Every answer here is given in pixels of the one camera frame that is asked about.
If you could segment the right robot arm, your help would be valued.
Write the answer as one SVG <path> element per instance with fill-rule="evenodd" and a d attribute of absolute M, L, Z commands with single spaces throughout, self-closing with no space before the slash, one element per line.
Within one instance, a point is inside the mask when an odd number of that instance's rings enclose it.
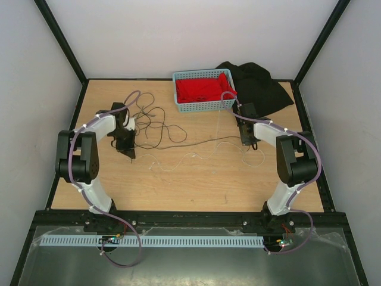
<path fill-rule="evenodd" d="M 280 182 L 274 194 L 265 203 L 268 211 L 260 217 L 261 227 L 268 232 L 281 225 L 281 215 L 292 210 L 292 204 L 301 190 L 316 181 L 322 164 L 311 132 L 294 132 L 272 120 L 259 118 L 253 103 L 238 104 L 236 116 L 241 136 L 252 145 L 263 141 L 276 149 L 276 167 Z"/>

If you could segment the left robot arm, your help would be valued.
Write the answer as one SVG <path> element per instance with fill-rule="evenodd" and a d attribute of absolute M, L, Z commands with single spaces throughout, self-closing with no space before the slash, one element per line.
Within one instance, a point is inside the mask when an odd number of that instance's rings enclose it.
<path fill-rule="evenodd" d="M 98 224 L 106 231 L 118 226 L 119 216 L 112 211 L 115 203 L 101 185 L 98 142 L 111 137 L 111 145 L 129 159 L 136 158 L 136 120 L 122 102 L 112 104 L 110 110 L 100 110 L 88 123 L 58 134 L 55 172 L 71 183 L 98 216 Z"/>

